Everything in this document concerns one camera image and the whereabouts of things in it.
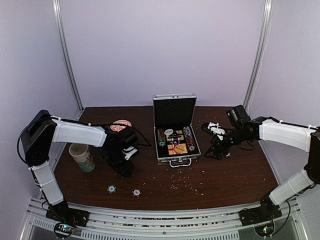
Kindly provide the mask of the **black poker chip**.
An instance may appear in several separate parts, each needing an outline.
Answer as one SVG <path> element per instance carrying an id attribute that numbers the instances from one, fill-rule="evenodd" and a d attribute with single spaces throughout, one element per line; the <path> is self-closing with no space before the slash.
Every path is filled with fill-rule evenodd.
<path id="1" fill-rule="evenodd" d="M 132 196 L 133 197 L 139 197 L 140 195 L 142 194 L 141 190 L 139 188 L 135 188 L 133 191 L 132 191 Z"/>

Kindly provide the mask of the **yellow round button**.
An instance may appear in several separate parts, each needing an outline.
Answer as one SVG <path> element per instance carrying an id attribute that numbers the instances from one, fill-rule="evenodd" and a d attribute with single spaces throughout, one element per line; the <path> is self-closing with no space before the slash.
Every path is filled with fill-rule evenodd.
<path id="1" fill-rule="evenodd" d="M 174 151 L 175 151 L 176 153 L 182 153 L 184 150 L 185 150 L 185 148 L 182 147 L 181 145 L 176 145 L 176 146 L 174 147 Z"/>

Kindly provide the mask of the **aluminium poker case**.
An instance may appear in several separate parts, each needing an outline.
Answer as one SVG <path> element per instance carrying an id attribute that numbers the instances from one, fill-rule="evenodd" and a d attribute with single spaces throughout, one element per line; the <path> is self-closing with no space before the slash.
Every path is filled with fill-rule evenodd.
<path id="1" fill-rule="evenodd" d="M 159 163 L 168 163 L 171 168 L 189 167 L 193 160 L 201 156 L 201 150 L 198 145 L 193 127 L 193 116 L 197 101 L 195 93 L 180 94 L 158 94 L 154 95 L 153 101 L 153 130 L 156 147 L 156 156 Z M 187 140 L 183 133 L 183 128 L 189 127 L 195 142 L 195 150 L 188 151 Z M 181 134 L 183 140 L 168 141 L 165 136 L 166 144 L 163 147 L 158 146 L 157 130 L 173 129 L 172 135 Z M 168 145 L 186 144 L 188 153 L 169 155 Z"/>

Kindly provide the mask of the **red Texas Hold'em card box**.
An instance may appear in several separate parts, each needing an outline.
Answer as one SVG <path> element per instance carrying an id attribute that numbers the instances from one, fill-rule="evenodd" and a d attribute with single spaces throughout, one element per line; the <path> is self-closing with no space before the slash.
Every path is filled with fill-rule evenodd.
<path id="1" fill-rule="evenodd" d="M 167 149 L 169 155 L 181 155 L 188 153 L 187 146 L 185 143 L 168 144 Z"/>

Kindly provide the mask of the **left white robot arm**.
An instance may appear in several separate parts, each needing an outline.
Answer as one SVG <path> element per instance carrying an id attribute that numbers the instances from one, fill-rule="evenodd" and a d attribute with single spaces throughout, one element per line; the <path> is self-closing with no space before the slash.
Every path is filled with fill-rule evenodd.
<path id="1" fill-rule="evenodd" d="M 40 110 L 25 127 L 17 141 L 23 147 L 22 161 L 34 175 L 39 188 L 52 213 L 61 222 L 72 218 L 72 211 L 63 202 L 60 187 L 50 166 L 49 152 L 53 143 L 83 144 L 102 148 L 107 164 L 123 177 L 130 177 L 134 168 L 131 157 L 139 150 L 138 137 L 131 126 L 123 126 L 119 132 L 111 129 L 112 124 L 79 122 L 51 115 Z"/>

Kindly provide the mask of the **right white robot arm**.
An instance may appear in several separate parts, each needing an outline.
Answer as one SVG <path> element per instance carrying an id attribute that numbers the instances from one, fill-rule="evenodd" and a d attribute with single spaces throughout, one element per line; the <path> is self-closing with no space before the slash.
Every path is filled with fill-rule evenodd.
<path id="1" fill-rule="evenodd" d="M 257 117 L 227 129 L 219 123 L 205 122 L 201 129 L 212 135 L 206 158 L 228 158 L 233 146 L 258 141 L 281 183 L 265 196 L 256 210 L 259 220 L 268 220 L 277 205 L 320 183 L 320 129 L 272 117 Z"/>

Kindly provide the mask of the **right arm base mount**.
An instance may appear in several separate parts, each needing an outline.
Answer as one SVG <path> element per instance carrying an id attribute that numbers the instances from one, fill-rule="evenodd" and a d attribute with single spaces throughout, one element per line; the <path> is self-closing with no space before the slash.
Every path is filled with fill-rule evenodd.
<path id="1" fill-rule="evenodd" d="M 277 206 L 244 208 L 239 212 L 242 226 L 253 226 L 255 233 L 262 238 L 271 237 L 274 234 L 275 219 L 281 216 L 282 212 Z"/>

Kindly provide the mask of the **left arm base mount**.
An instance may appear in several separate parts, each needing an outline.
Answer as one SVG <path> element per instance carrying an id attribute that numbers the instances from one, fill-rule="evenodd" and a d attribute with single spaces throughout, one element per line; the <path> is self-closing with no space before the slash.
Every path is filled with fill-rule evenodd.
<path id="1" fill-rule="evenodd" d="M 71 237 L 77 227 L 86 227 L 90 213 L 85 210 L 69 208 L 66 215 L 58 214 L 55 211 L 47 210 L 46 218 L 55 220 L 53 233 L 58 239 L 67 239 Z"/>

